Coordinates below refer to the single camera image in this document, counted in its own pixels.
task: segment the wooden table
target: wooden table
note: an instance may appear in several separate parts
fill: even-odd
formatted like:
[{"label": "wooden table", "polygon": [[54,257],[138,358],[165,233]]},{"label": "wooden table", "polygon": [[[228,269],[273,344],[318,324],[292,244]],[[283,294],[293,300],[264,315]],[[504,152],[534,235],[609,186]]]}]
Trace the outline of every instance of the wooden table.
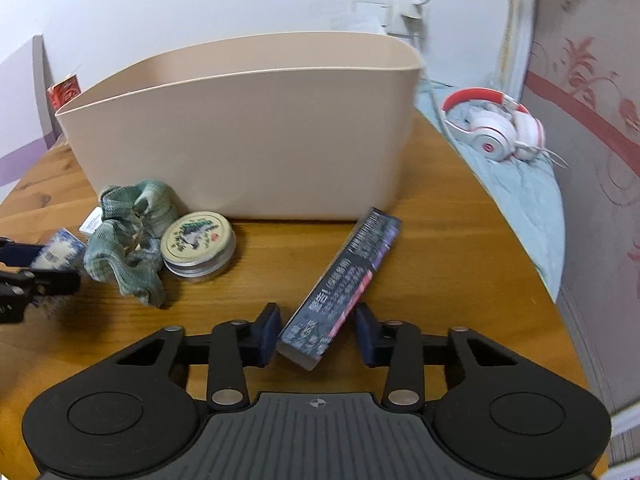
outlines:
[{"label": "wooden table", "polygon": [[[61,227],[77,235],[95,205],[71,150],[55,148],[0,205],[0,235],[43,242]],[[572,343],[519,241],[466,164],[418,114],[391,213],[404,227],[364,297],[380,319],[410,320],[432,334],[466,325],[584,384]],[[253,319],[268,301],[279,303],[287,319],[352,225],[234,222],[239,254],[232,269],[200,284],[163,271],[164,310],[123,298],[114,285],[88,282],[50,319],[31,309],[24,324],[1,326],[0,472],[10,480],[36,477],[20,420],[40,392],[165,325],[207,333],[225,320]],[[204,372],[195,370],[188,385],[200,398]],[[348,325],[313,372],[277,355],[263,370],[246,368],[252,395],[381,393],[385,374],[384,368],[369,370],[361,363]],[[428,398],[444,393],[441,370],[427,367],[426,380]]]}]

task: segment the dark blue box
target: dark blue box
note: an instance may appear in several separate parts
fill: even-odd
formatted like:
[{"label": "dark blue box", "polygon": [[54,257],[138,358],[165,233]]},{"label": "dark blue box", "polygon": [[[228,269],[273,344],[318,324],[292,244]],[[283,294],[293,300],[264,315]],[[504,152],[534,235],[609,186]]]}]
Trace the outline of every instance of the dark blue box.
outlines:
[{"label": "dark blue box", "polygon": [[278,336],[278,352],[312,370],[340,330],[398,236],[402,221],[372,208],[347,237]]}]

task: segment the metal screw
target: metal screw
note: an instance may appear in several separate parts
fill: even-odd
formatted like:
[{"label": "metal screw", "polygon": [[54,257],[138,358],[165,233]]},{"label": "metal screw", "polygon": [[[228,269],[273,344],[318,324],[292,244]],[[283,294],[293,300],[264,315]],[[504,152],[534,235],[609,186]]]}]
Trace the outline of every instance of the metal screw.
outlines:
[{"label": "metal screw", "polygon": [[218,390],[212,394],[211,400],[221,406],[233,406],[242,400],[242,393],[230,388]]},{"label": "metal screw", "polygon": [[420,400],[420,395],[411,390],[393,390],[387,398],[396,406],[411,406]]}]

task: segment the small red package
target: small red package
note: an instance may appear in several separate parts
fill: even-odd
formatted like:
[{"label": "small red package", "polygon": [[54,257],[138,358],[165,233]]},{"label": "small red package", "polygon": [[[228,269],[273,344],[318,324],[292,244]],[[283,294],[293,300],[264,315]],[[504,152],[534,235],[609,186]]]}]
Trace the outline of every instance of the small red package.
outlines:
[{"label": "small red package", "polygon": [[71,99],[80,95],[78,78],[75,74],[68,76],[64,81],[49,87],[47,94],[49,94],[51,106],[53,106],[55,111],[58,111],[62,108],[62,105],[67,104]]}]

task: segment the round tin can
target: round tin can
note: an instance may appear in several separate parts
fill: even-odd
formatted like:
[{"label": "round tin can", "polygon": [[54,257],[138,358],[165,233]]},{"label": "round tin can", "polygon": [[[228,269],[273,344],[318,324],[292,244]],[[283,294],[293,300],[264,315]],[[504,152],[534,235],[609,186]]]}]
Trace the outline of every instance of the round tin can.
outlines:
[{"label": "round tin can", "polygon": [[198,211],[169,226],[160,250],[172,273],[193,281],[207,280],[228,267],[236,250],[236,234],[222,215]]}]

